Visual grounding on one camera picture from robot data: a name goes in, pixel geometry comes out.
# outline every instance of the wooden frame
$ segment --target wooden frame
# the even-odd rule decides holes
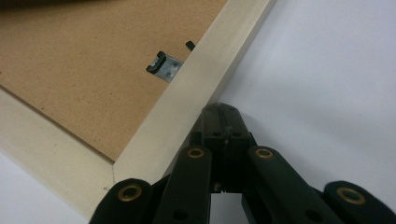
[[[0,147],[84,216],[115,182],[160,179],[202,107],[215,102],[275,0],[229,0],[113,165],[0,91]]]

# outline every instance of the black tool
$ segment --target black tool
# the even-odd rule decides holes
[[[209,223],[210,195],[242,193],[249,223],[396,223],[366,190],[338,181],[311,188],[274,149],[257,146],[239,111],[206,106],[172,174],[154,185],[127,179],[98,205],[91,223]]]

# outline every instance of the metal clip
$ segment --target metal clip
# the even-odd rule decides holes
[[[160,51],[154,62],[146,68],[146,71],[167,82],[171,82],[181,65],[183,65],[183,62]]]

